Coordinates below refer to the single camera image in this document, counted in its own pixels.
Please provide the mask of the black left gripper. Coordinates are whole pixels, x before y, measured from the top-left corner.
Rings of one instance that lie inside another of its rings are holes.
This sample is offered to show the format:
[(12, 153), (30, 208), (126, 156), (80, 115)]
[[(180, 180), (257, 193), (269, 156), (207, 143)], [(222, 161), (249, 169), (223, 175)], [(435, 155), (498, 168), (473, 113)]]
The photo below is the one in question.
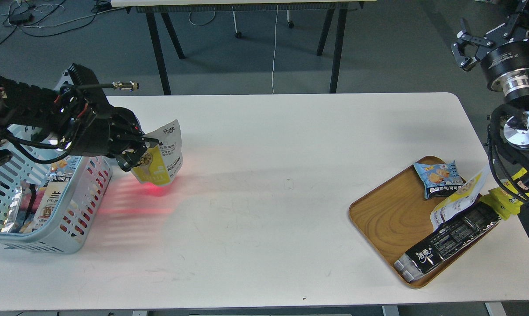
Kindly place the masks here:
[(73, 156), (105, 156), (116, 160), (120, 169), (150, 161), (147, 147), (160, 140), (144, 135), (136, 115), (129, 109), (108, 102), (106, 89), (137, 91), (136, 81), (100, 83), (94, 72), (83, 65), (71, 64), (56, 88), (52, 102), (54, 129), (58, 148)]

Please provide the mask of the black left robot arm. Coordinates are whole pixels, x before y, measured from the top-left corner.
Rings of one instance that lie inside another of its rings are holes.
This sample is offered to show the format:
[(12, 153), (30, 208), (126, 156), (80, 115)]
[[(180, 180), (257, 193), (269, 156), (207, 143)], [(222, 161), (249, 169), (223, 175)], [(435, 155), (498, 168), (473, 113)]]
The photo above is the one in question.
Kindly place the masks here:
[(140, 165), (159, 140), (147, 136), (134, 113), (114, 107), (104, 89), (135, 91), (135, 81), (101, 84), (92, 70), (72, 64), (56, 89), (0, 76), (0, 166), (14, 153), (8, 142), (32, 162), (50, 164), (66, 156), (114, 158), (128, 172)]

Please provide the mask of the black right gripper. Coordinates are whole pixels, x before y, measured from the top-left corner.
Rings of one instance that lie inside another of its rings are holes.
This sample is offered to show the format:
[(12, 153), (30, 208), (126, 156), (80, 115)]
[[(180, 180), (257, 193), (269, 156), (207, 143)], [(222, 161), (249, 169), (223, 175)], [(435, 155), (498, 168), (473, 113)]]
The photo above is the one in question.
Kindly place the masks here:
[[(529, 87), (529, 28), (516, 26), (509, 33), (501, 24), (480, 37), (470, 33), (465, 18), (460, 26), (450, 48), (461, 70), (471, 71), (480, 62), (487, 88), (505, 95)], [(476, 54), (467, 54), (467, 48), (477, 48)]]

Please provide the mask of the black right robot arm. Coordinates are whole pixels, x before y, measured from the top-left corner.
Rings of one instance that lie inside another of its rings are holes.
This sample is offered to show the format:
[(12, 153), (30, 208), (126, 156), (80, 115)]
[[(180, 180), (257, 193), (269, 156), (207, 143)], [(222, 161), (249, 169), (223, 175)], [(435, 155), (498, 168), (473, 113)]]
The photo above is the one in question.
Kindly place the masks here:
[(467, 20), (451, 45), (457, 66), (479, 65), (487, 89), (503, 95), (488, 117), (487, 152), (493, 178), (512, 184), (506, 192), (529, 208), (529, 29), (514, 17), (483, 36), (470, 33)]

